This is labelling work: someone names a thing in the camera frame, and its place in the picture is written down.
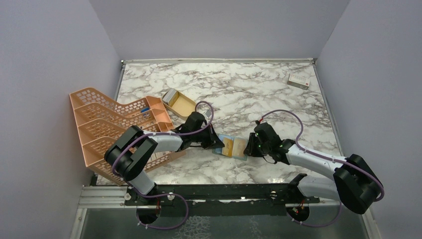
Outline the gold credit card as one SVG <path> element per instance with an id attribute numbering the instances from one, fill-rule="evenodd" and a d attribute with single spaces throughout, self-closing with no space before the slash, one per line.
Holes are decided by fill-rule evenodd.
<path id="1" fill-rule="evenodd" d="M 232 157 L 234 138 L 231 136 L 223 136 L 222 142 L 225 147 L 222 148 L 221 154 L 227 157 Z"/>
<path id="2" fill-rule="evenodd" d="M 235 138 L 233 141 L 233 157 L 244 157 L 244 150 L 247 146 L 247 140 L 243 138 Z"/>

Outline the green card holder wallet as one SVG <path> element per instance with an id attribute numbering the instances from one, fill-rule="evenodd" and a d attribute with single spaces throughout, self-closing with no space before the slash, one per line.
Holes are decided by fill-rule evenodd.
<path id="1" fill-rule="evenodd" d="M 239 137 L 219 134 L 218 138 L 223 142 L 223 148 L 213 149 L 213 154 L 221 155 L 229 158 L 234 158 L 242 161 L 247 160 L 247 155 L 244 153 L 248 140 Z"/>

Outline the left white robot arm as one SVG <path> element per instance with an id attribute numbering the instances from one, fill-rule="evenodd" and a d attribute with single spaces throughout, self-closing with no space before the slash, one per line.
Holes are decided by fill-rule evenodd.
<path id="1" fill-rule="evenodd" d="M 104 154 L 113 174 L 123 178 L 137 191 L 138 199 L 144 204 L 156 200 L 156 184 L 145 171 L 146 164 L 154 153 L 180 152 L 192 144 L 203 149 L 224 147 L 213 126 L 199 112 L 192 112 L 185 123 L 166 132 L 142 130 L 129 127 Z"/>

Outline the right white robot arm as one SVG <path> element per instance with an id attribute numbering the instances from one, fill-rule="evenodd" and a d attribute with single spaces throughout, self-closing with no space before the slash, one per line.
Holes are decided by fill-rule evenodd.
<path id="1" fill-rule="evenodd" d="M 327 198 L 341 202 L 356 214 L 364 214 L 382 192 L 378 177 L 361 156 L 334 156 L 301 149 L 295 140 L 281 139 L 266 122 L 250 133 L 244 154 L 270 156 L 276 163 L 300 166 L 322 175 L 294 179 L 287 196 L 295 203 L 305 197 Z"/>

